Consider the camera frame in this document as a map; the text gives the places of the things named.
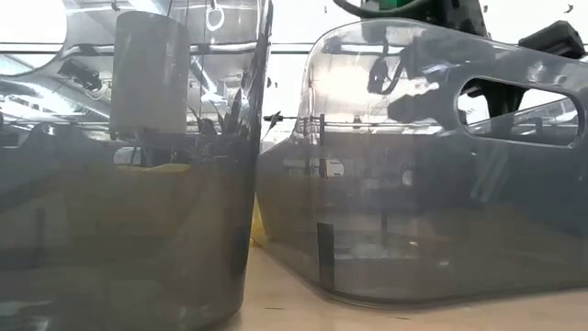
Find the green plastic basket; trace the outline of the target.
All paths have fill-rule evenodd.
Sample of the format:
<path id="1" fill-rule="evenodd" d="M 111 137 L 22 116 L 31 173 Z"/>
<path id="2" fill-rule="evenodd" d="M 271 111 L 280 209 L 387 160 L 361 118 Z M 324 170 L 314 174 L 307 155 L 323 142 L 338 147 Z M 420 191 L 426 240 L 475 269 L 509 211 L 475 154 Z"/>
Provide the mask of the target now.
<path id="1" fill-rule="evenodd" d="M 431 0 L 364 0 L 359 15 L 362 18 L 419 18 L 426 14 Z"/>

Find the smoky grey transparent basket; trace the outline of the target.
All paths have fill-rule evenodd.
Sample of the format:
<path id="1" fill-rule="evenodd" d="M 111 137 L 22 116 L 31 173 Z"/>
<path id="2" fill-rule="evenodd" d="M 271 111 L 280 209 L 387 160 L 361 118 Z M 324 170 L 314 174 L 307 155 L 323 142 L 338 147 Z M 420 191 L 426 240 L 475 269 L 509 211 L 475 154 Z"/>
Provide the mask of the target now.
<path id="1" fill-rule="evenodd" d="M 528 91 L 490 119 L 459 96 L 474 78 Z M 256 195 L 267 250 L 351 301 L 588 288 L 588 60 L 410 19 L 332 29 Z"/>
<path id="2" fill-rule="evenodd" d="M 118 16 L 187 28 L 187 107 L 245 129 L 109 128 Z M 272 0 L 0 0 L 0 331 L 199 331 L 243 302 Z M 189 165 L 181 173 L 117 166 Z"/>

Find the dark leafy plant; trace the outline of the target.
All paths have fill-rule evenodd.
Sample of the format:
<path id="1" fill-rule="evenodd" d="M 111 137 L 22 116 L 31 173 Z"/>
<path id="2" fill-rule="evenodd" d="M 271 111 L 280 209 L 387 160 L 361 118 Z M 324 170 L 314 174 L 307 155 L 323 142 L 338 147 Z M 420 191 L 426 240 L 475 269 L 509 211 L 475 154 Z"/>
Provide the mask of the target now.
<path id="1" fill-rule="evenodd" d="M 216 120 L 206 117 L 203 110 L 209 105 L 209 110 L 214 110 Z M 202 98 L 202 104 L 198 109 L 187 107 L 194 118 L 189 124 L 196 125 L 198 132 L 204 136 L 216 136 L 218 134 L 233 134 L 245 129 L 245 112 L 250 109 L 250 104 L 243 90 L 239 88 L 231 101 L 211 92 L 207 92 Z"/>

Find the yellow plastic basket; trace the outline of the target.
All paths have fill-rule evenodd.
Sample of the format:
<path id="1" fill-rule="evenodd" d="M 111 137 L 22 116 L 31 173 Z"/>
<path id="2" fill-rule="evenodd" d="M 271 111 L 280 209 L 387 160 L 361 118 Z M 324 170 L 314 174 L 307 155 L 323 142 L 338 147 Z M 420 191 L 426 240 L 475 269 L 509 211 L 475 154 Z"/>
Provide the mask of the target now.
<path id="1" fill-rule="evenodd" d="M 158 172 L 158 173 L 181 173 L 190 168 L 189 165 L 182 164 L 163 164 L 155 167 L 141 167 L 135 165 L 117 165 L 117 169 L 134 172 Z M 249 246 L 265 246 L 266 232 L 263 224 L 263 216 L 259 208 L 257 195 L 254 195 L 254 207 L 251 225 L 251 235 Z"/>

